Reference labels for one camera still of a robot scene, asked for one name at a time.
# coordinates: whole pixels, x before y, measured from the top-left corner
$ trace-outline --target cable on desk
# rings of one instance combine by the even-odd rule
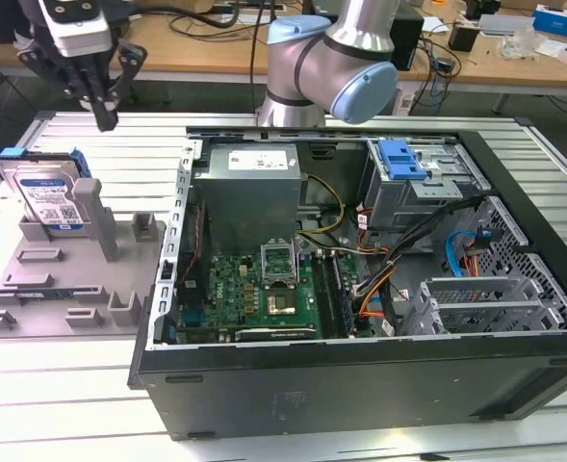
[[[17,94],[20,98],[22,98],[22,100],[26,103],[26,105],[29,108],[31,108],[33,111],[38,111],[37,107],[33,103],[31,103],[31,101],[26,96],[24,96],[24,94],[22,94],[20,90],[17,89],[17,87],[12,83],[10,78],[7,75],[5,75],[1,69],[0,69],[0,76],[3,78],[3,80],[5,80],[5,82],[7,82],[10,85],[10,87],[13,88],[15,94]]]
[[[178,26],[176,26],[175,22],[180,19],[184,19],[184,17],[183,16],[174,17],[168,24],[169,29],[176,34],[180,34],[181,36],[185,36],[190,39],[201,40],[201,41],[212,42],[212,41],[244,40],[244,39],[248,39],[248,37],[234,37],[234,36],[241,31],[245,31],[247,29],[253,28],[253,26],[251,25],[251,26],[241,27],[239,29],[232,29],[225,32],[216,32],[214,34],[191,34],[189,32],[189,29],[191,28],[191,24],[187,30],[182,30],[178,28]]]
[[[229,21],[216,21],[211,19],[205,14],[200,14],[192,12],[191,10],[186,10],[180,7],[172,7],[171,5],[135,5],[132,9],[132,15],[135,14],[157,14],[157,13],[169,13],[178,14],[180,16],[191,17],[197,21],[208,24],[209,26],[216,27],[217,29],[229,29],[238,21],[238,16],[240,15],[241,9],[238,3],[234,4],[234,12]]]
[[[255,21],[255,30],[253,31],[253,39],[251,40],[251,58],[248,73],[248,81],[251,87],[251,108],[253,109],[253,114],[255,115],[257,110],[257,105],[255,104],[255,48],[257,46],[257,34],[260,31],[260,26],[262,25],[262,15],[264,14],[264,8],[266,7],[266,0],[260,0],[260,9],[257,13],[257,20]]]
[[[460,71],[462,69],[462,63],[461,63],[460,59],[458,58],[458,56],[456,56],[454,53],[452,53],[445,46],[442,46],[439,43],[435,43],[433,40],[428,39],[428,38],[424,38],[424,37],[421,37],[421,42],[422,42],[422,44],[418,45],[417,48],[426,53],[426,57],[428,58],[428,75],[426,77],[425,83],[423,84],[422,90],[420,91],[420,93],[418,94],[418,96],[416,97],[414,102],[412,103],[411,108],[409,109],[409,113],[411,113],[416,108],[417,105],[420,105],[420,106],[433,108],[434,113],[438,115],[439,111],[441,111],[441,107],[444,104],[444,101],[446,101],[446,99],[448,99],[448,97],[451,94],[451,92],[448,92],[448,88],[450,87],[451,80],[460,73]],[[450,54],[451,56],[454,57],[454,59],[456,60],[456,63],[454,65],[454,67],[452,68],[451,72],[443,72],[443,71],[439,70],[437,63],[436,63],[437,57],[434,54],[434,47],[440,48],[440,49],[446,51],[448,54]],[[445,79],[445,84],[444,84],[444,88],[441,91],[438,91],[437,93],[435,93],[434,89],[435,89],[435,85],[437,83],[437,77],[438,76]],[[433,98],[433,101],[431,102],[430,105],[427,105],[427,104],[421,103],[420,99],[422,98],[423,94],[425,93],[426,87],[428,86],[428,83],[431,81],[431,79],[433,81],[433,84],[431,86],[430,95],[431,95],[431,98]],[[439,101],[439,103],[437,103],[437,100],[435,98],[437,98],[439,96],[442,96],[442,97],[441,97],[441,100]]]

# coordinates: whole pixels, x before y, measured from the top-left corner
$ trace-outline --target wooden desk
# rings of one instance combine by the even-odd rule
[[[448,0],[438,6],[425,1],[424,10],[453,22],[463,2]],[[528,14],[502,10],[501,14]],[[147,16],[135,21],[128,38],[148,50],[148,59],[138,78],[159,81],[194,82],[248,82],[250,56],[250,30],[240,32],[245,39],[228,42],[205,42],[174,34],[168,27],[169,17]],[[185,29],[191,26],[192,34],[219,32],[209,26],[191,25],[187,20],[177,22]],[[260,30],[259,38],[265,41],[267,27]],[[433,34],[431,39],[447,46],[449,33]],[[457,53],[463,68],[451,84],[454,91],[482,91],[496,93],[528,93],[567,95],[567,65],[555,58],[540,56],[535,60],[505,61],[499,56],[500,38],[478,36],[471,53]],[[256,82],[265,83],[268,64],[268,47],[258,42],[255,57]],[[10,45],[0,45],[0,68],[8,75],[32,75],[22,67]],[[112,64],[113,73],[118,69]],[[395,114],[403,115],[428,73],[424,53],[418,53],[407,72],[399,73],[399,101]]]

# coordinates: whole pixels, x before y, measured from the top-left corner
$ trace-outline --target white label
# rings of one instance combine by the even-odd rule
[[[420,162],[420,167],[424,170],[440,170],[439,164],[435,161],[423,161]]]
[[[69,191],[64,180],[20,180],[20,188],[41,223],[60,225],[61,229],[84,223],[75,204],[64,196]]]
[[[400,292],[395,291],[395,296],[392,297],[392,301],[407,301],[409,300],[409,291],[407,289],[402,289]]]
[[[391,323],[387,322],[385,318],[383,319],[383,322],[381,323],[381,328],[383,329],[383,331],[385,332],[385,334],[388,337],[394,337],[395,328],[392,326]]]
[[[360,229],[369,229],[369,221],[366,215],[358,215],[358,227]]]
[[[16,293],[15,296],[18,298],[43,298],[42,293]]]
[[[287,170],[285,151],[232,151],[230,170]]]

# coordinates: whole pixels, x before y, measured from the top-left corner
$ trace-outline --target hard drive label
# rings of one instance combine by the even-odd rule
[[[20,188],[41,223],[46,225],[84,223],[75,204],[65,197],[69,187],[64,180],[25,179],[20,180]]]

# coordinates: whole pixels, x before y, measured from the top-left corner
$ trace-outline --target computer case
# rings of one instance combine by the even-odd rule
[[[367,209],[385,210],[389,205],[391,210],[383,216],[392,217],[382,224],[369,221],[369,231],[402,232],[398,225],[413,226],[455,197],[479,194],[485,199],[464,213],[443,217],[430,235],[432,257],[427,253],[428,244],[420,244],[397,263],[397,277],[402,279],[395,279],[396,290],[401,280],[412,281],[405,283],[407,287],[420,287],[412,296],[403,297],[415,307],[410,312],[435,308],[429,314],[438,325],[417,324],[413,334],[400,330],[409,323],[388,332],[379,319],[372,324],[373,335],[367,336],[362,334],[367,330],[356,329],[346,338],[242,343],[234,342],[232,334],[231,341],[219,335],[213,342],[181,345],[174,329],[180,325],[183,308],[170,295],[173,282],[162,280],[159,271],[150,312],[142,319],[147,327],[141,329],[132,370],[173,440],[518,420],[567,389],[567,246],[478,133],[351,127],[259,131],[194,127],[187,131],[205,146],[213,142],[238,146],[249,141],[255,146],[296,143],[301,170],[309,175],[318,173],[306,170],[310,163],[302,162],[304,156],[322,157],[320,162],[327,164],[323,152],[330,151],[325,146],[340,142],[350,149],[354,144],[365,146],[366,141],[366,149],[358,151],[366,164],[356,172],[362,177],[357,197],[367,201],[363,204]],[[414,174],[420,167],[438,168],[440,175],[429,175],[420,183],[397,180],[376,150],[378,141],[388,139],[415,146],[422,159],[410,170]],[[191,161],[192,157],[181,161],[186,167],[179,170],[177,184],[185,186],[179,192],[186,189]],[[207,152],[199,162],[194,172],[197,177],[209,169]],[[340,174],[343,184],[352,172],[343,168]],[[310,216],[315,204],[306,197],[304,187],[298,211]],[[185,199],[178,195],[176,203],[183,204]],[[409,214],[416,214],[416,220],[397,221],[397,216]],[[180,206],[174,208],[168,229],[173,230],[174,220],[182,215]],[[452,230],[465,228],[490,229],[500,236],[479,258],[477,277],[461,279],[451,277],[440,249]],[[166,252],[173,246],[168,237],[162,262],[172,258]],[[455,248],[461,260],[468,247],[459,244]],[[294,253],[305,251],[297,250],[296,244],[294,249]],[[323,251],[322,256],[310,258],[329,255]],[[493,289],[467,290],[460,286],[463,280]],[[508,298],[506,290],[497,289],[507,281],[518,295]],[[445,298],[436,294],[438,286]],[[427,295],[427,288],[432,295]],[[501,309],[494,314],[493,328],[476,329],[485,321],[478,307],[498,305]],[[531,305],[546,310],[547,316],[532,320],[535,308],[528,310]],[[404,316],[397,305],[394,309]],[[463,317],[467,330],[452,327],[454,318],[448,315],[452,310],[473,313]],[[504,323],[511,321],[512,313],[517,313],[517,321]],[[389,312],[385,320],[393,316]]]

